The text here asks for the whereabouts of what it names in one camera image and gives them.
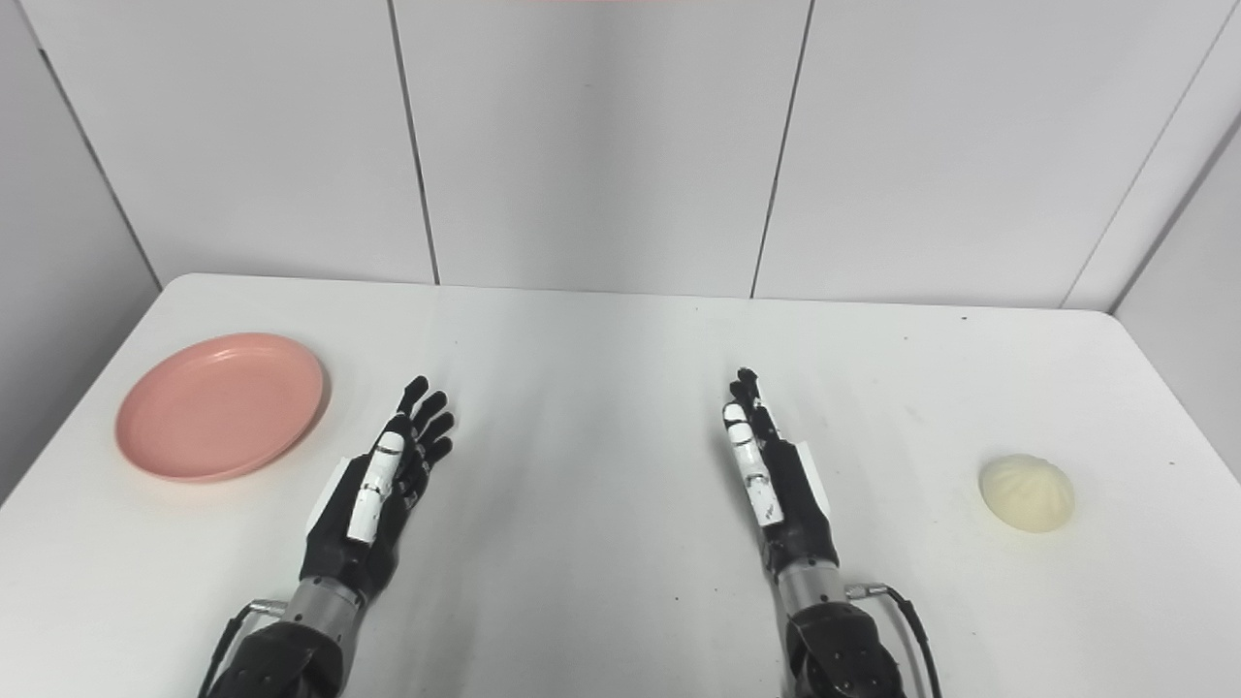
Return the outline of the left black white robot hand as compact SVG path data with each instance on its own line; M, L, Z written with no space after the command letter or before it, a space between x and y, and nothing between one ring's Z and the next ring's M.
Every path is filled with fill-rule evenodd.
M453 448L446 392L417 376L364 455L347 460L325 496L302 556L302 580L333 580L374 601L398 569L400 535L429 474Z

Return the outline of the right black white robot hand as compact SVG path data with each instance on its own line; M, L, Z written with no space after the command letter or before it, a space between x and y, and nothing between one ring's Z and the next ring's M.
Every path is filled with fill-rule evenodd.
M841 565L822 504L822 486L800 451L781 436L761 394L758 375L741 366L728 385L722 422L733 463L761 534L766 571L794 565Z

